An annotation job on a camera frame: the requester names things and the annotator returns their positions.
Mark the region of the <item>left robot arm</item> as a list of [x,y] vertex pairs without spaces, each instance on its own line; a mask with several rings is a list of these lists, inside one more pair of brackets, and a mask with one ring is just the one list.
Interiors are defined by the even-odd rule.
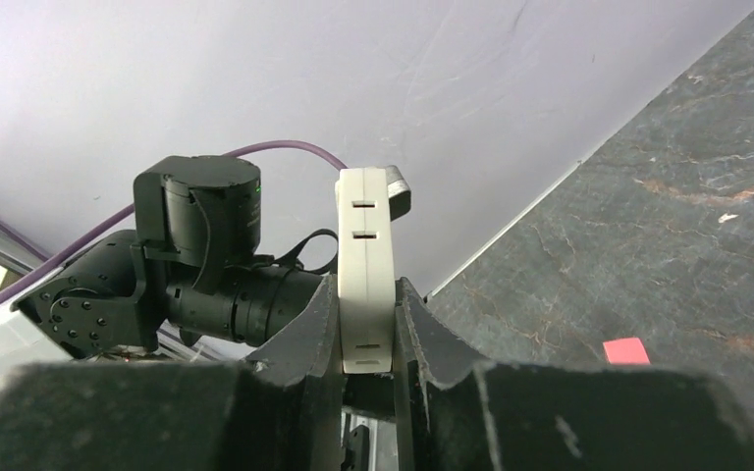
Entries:
[[329,261],[258,252],[261,174],[235,156],[170,156],[134,182],[135,227],[105,224],[0,292],[0,375],[34,361],[150,353],[162,326],[260,346],[306,306]]

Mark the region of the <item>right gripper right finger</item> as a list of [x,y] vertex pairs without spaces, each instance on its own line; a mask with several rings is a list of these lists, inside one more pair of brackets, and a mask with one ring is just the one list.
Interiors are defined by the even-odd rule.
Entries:
[[731,391],[696,372],[490,359],[396,283],[403,470],[754,470]]

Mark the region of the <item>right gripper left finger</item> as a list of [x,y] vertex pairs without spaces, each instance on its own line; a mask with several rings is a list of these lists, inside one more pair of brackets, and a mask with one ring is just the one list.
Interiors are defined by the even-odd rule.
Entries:
[[0,383],[0,470],[337,470],[337,282],[246,358],[36,363]]

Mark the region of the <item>pink cube socket adapter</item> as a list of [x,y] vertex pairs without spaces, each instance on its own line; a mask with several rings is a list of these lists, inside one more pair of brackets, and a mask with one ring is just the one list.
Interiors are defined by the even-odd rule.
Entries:
[[615,365],[649,365],[647,350],[640,338],[623,338],[603,342],[605,358]]

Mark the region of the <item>white plug adapter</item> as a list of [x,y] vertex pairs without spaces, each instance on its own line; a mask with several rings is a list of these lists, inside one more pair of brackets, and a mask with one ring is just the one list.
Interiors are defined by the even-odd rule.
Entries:
[[411,191],[398,167],[340,171],[337,295],[344,371],[392,370],[396,279],[391,223],[407,214]]

